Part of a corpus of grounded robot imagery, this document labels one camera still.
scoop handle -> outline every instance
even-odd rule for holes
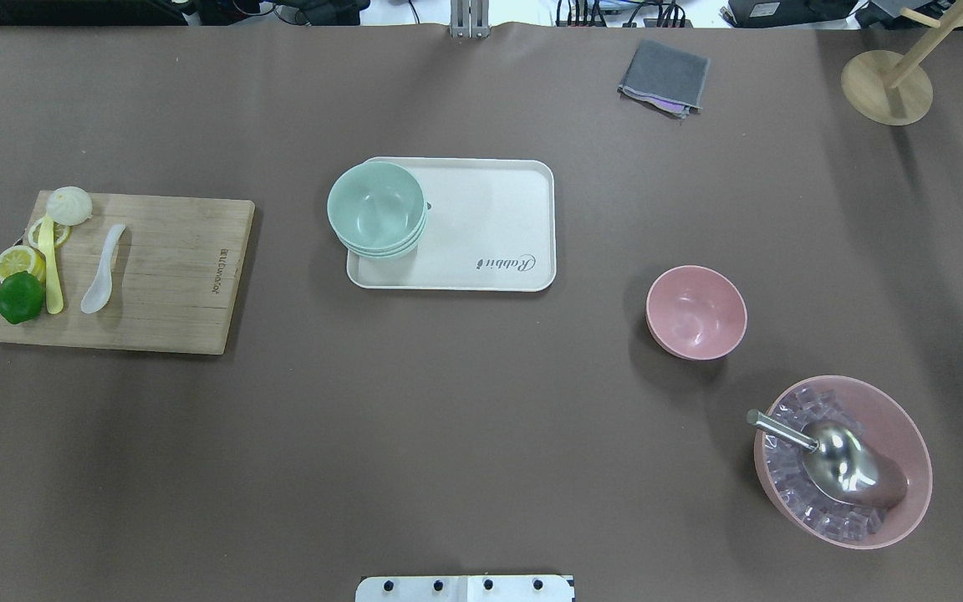
[[[799,448],[805,451],[815,451],[819,446],[819,443],[812,437],[809,437],[801,431],[793,430],[790,426],[786,426],[786,424],[779,422],[779,420],[773,419],[771,416],[759,411],[759,409],[749,411],[749,414],[746,414],[746,422],[756,428],[760,428],[760,430],[765,431],[765,433],[771,433],[783,441],[791,442],[793,445],[799,446]]]
[[[54,221],[50,216],[43,216],[37,245],[47,263],[47,313],[56,314],[62,311],[65,303],[62,298],[62,284],[58,280],[58,260],[54,256]]]

metal ice scoop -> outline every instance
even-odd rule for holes
[[[905,497],[909,479],[897,462],[860,441],[844,424],[810,422],[803,431],[752,409],[746,420],[805,450],[802,464],[819,491],[841,503],[891,508]]]

lemon slice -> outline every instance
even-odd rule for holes
[[[28,272],[43,282],[47,277],[47,263],[34,248],[19,244],[0,254],[0,282],[17,272]]]
[[[42,222],[43,218],[40,217],[37,221],[35,221],[34,224],[30,226],[30,228],[28,228],[28,243],[32,245],[32,247],[39,248],[39,224],[42,224]],[[69,226],[54,222],[54,248],[61,247],[62,243],[65,242],[65,239],[68,239],[69,232],[72,232]]]
[[[91,217],[91,195],[83,188],[62,186],[47,198],[47,216],[56,224],[76,226]]]

stacked bowls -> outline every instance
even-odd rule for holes
[[[340,242],[369,259],[411,253],[425,231],[420,184],[388,161],[367,161],[345,171],[329,191],[325,209]]]

plastic spoon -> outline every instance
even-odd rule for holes
[[[746,421],[802,448],[802,464],[815,487],[841,503],[891,508],[909,491],[909,479],[897,462],[860,441],[844,424],[810,422],[805,431],[752,409]]]
[[[65,301],[62,283],[58,280],[58,260],[54,258],[54,220],[50,216],[43,216],[37,244],[47,262],[47,313],[56,314],[65,308]]]
[[[114,289],[114,281],[110,279],[110,259],[114,256],[114,248],[118,247],[118,239],[125,232],[124,224],[110,226],[103,242],[103,255],[99,256],[99,267],[95,270],[95,280],[88,286],[88,292],[80,300],[80,311],[86,314],[95,312],[106,306],[110,301],[110,291]]]

